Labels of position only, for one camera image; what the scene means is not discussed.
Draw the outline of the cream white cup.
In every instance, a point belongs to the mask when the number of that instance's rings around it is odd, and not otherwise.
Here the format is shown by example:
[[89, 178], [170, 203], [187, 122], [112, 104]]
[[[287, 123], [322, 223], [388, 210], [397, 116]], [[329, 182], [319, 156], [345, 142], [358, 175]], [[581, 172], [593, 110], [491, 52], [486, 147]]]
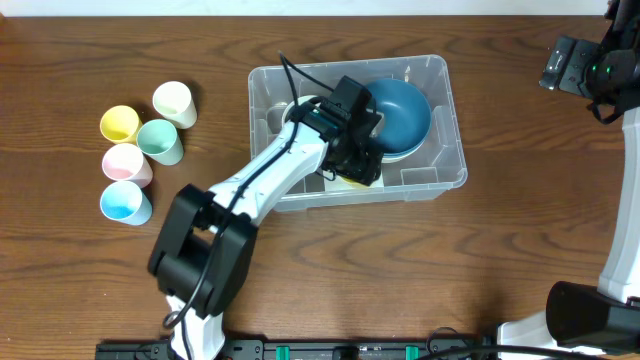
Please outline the cream white cup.
[[154, 109], [176, 128], [188, 129], [197, 121], [197, 110], [189, 87], [179, 81], [161, 84], [153, 93]]

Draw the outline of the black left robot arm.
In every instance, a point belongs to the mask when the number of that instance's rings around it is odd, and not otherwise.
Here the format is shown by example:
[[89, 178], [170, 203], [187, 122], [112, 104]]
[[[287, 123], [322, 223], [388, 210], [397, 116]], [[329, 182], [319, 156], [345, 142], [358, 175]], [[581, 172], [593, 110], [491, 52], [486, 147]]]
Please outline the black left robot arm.
[[171, 307], [163, 325], [177, 356], [217, 356], [222, 314], [246, 280], [258, 227], [294, 185], [316, 171], [365, 186], [380, 177], [372, 134], [381, 119], [371, 92], [344, 76], [327, 97], [295, 99], [280, 133], [232, 177], [177, 193], [148, 263]]

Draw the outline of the pink cup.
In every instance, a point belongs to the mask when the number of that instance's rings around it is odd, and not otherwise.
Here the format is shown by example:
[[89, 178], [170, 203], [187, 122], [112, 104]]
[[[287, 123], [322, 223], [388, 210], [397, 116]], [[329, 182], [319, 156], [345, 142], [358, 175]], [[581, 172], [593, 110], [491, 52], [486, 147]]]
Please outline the pink cup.
[[113, 181], [131, 181], [140, 188], [148, 186], [153, 170], [142, 151], [133, 144], [112, 146], [102, 158], [103, 173]]

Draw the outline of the green cup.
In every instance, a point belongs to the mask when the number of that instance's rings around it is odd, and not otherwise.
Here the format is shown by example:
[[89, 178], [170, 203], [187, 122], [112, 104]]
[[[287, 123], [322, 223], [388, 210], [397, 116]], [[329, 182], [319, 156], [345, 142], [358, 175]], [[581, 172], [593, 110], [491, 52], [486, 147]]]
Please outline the green cup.
[[169, 121], [154, 119], [145, 123], [136, 138], [140, 150], [156, 162], [172, 166], [184, 156], [184, 148], [177, 128]]

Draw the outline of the light blue cup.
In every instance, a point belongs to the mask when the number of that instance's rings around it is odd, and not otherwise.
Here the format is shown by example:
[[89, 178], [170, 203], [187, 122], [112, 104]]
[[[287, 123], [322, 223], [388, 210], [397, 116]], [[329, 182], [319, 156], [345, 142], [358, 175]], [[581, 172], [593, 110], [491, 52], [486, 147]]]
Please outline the light blue cup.
[[153, 210], [142, 189], [131, 181], [113, 182], [100, 197], [100, 210], [109, 220], [140, 226], [150, 220]]

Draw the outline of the beige large bowl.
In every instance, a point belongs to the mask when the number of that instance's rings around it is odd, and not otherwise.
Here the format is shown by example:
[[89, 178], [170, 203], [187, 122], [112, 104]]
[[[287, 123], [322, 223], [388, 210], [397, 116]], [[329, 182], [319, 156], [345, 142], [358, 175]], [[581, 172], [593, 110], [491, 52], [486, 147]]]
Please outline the beige large bowl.
[[385, 153], [382, 158], [382, 163], [383, 164], [396, 163], [409, 157], [411, 154], [413, 154], [413, 151], [406, 151], [402, 153]]

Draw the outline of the yellow cup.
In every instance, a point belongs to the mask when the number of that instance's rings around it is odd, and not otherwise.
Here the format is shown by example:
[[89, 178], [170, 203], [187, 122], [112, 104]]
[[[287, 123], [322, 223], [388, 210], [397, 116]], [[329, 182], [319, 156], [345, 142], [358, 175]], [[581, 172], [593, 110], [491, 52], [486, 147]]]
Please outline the yellow cup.
[[142, 127], [138, 113], [126, 105], [117, 105], [107, 110], [100, 119], [102, 136], [114, 144], [136, 142]]
[[342, 180], [346, 185], [351, 186], [351, 187], [353, 187], [353, 188], [364, 189], [364, 188], [369, 188], [369, 187], [370, 187], [370, 185], [365, 185], [365, 184], [359, 183], [359, 182], [357, 182], [357, 181], [351, 180], [351, 179], [346, 178], [346, 177], [342, 177], [342, 176], [340, 176], [340, 179], [341, 179], [341, 180]]

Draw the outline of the clear plastic storage bin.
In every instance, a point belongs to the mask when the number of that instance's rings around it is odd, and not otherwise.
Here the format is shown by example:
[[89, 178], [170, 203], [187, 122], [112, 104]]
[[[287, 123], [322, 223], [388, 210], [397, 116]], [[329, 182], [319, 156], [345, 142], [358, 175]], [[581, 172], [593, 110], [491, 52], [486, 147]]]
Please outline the clear plastic storage bin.
[[[431, 129], [422, 147], [402, 161], [382, 164], [383, 188], [327, 192], [325, 176], [299, 181], [274, 209], [308, 208], [388, 201], [433, 200], [462, 186], [468, 177], [448, 65], [438, 55], [302, 64], [300, 69], [334, 87], [347, 75], [367, 85], [391, 78], [416, 86], [431, 107]], [[251, 156], [256, 157], [281, 131], [293, 106], [289, 83], [280, 66], [262, 66], [248, 75]]]

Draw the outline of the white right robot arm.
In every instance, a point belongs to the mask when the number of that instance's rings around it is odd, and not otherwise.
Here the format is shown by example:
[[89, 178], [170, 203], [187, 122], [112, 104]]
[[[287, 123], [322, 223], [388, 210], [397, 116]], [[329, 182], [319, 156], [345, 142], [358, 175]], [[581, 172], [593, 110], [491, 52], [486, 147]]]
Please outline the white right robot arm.
[[614, 0], [598, 42], [561, 36], [541, 86], [589, 100], [603, 125], [622, 122], [624, 175], [615, 234], [595, 286], [566, 281], [544, 311], [498, 326], [493, 359], [594, 359], [639, 351], [639, 1]]

